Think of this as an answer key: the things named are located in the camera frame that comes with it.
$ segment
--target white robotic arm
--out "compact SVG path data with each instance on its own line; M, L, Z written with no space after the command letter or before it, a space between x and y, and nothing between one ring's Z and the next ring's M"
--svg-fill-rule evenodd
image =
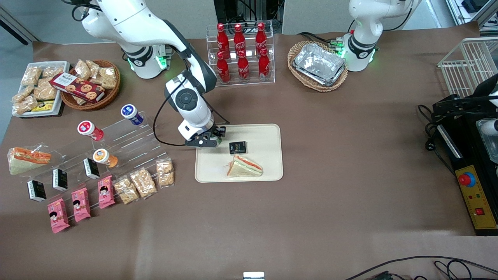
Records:
M183 60L188 61L188 69L166 83L165 95L185 119L178 130L186 139L186 145L216 147L221 142L220 137L224 136L224 129L216 127L211 110L202 98L216 85L213 69L175 26L151 12L144 0L98 0L92 3L100 7L107 21L99 12L91 10L91 16L83 22L89 34L116 41L129 57L130 53L144 57L150 46L170 45Z
M365 69L383 32L382 18L398 17L417 8L420 0L350 0L349 13L357 26L343 37L344 58L350 71Z

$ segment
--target foil container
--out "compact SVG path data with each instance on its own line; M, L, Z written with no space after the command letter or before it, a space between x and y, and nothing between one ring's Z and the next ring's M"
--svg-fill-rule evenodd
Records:
M346 61L337 54L312 43L303 46L292 61L292 66L321 85L330 87L346 68Z

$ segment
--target wicker basket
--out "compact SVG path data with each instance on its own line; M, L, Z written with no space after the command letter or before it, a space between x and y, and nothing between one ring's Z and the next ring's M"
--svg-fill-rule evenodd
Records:
M116 65L106 60L94 60L94 62L98 64L100 67L114 67L116 77L118 78L118 80L116 81L116 87L110 90L106 90L104 98L102 98L97 103L87 102L81 106L78 105L78 103L76 103L76 100L74 100L72 95L61 91L62 101L64 101L64 103L67 106L76 110L83 110L83 111L98 110L109 105L111 101L114 100L114 98L116 98L116 96L118 95L118 92L120 90L120 82L121 82L121 74L119 69L116 67ZM69 71L69 74L76 76L76 71L74 70L74 68L71 71Z
M326 45L324 45L322 43L313 42L313 41L299 42L299 43L295 44L292 48L290 48L290 51L287 54L287 66L289 67L290 72L292 72L292 74L301 83L303 83L303 85L307 86L310 89L314 89L314 90L319 91L319 92L329 92L329 91L333 91L333 90L337 89L344 82L346 77L348 76L347 66L346 66L346 69L344 69L344 71L340 75L340 77L337 79L337 81L332 85L332 87L325 87L325 86L321 85L320 83L318 83L317 81L315 81L315 80L311 79L310 77L304 75L303 73L297 71L296 69L294 69L294 67L292 67L292 61L299 54L299 52L301 51L303 46L306 44L311 44L311 43L318 44L324 50L332 52L331 48L327 47Z

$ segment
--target white tray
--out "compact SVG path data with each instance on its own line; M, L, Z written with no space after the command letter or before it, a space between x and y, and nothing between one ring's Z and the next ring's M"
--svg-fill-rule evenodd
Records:
M195 159L195 179L199 183L278 181L283 177L280 127L276 124L227 125L226 137L217 148L198 148ZM247 154L241 156L263 168L260 177L228 177L233 155L230 142L246 141Z
M52 67L64 67L64 72L69 72L69 62L67 61L43 61L43 62L33 62L29 63L27 67L43 67L43 69L52 66ZM19 91L21 91L25 86L21 85L19 87ZM59 114L59 110L61 108L62 98L60 90L57 90L54 100L54 106L50 111L41 111L41 112L26 112L22 115L12 114L14 117L18 118L29 118L29 117L47 117Z

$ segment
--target floor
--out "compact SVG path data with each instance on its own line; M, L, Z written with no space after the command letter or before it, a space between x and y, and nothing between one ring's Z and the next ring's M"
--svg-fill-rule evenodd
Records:
M53 43L101 41L91 37L80 23L72 20L69 5L59 1L49 1L42 6L30 3L32 0L3 1L1 4L42 41ZM422 0L403 29L444 28L453 25L445 0ZM33 54L30 45L22 45L0 28L0 57L4 65L0 68L0 108L2 109L0 118L5 120L0 123L0 140L3 140L11 117L11 96L17 93L26 64L32 62Z

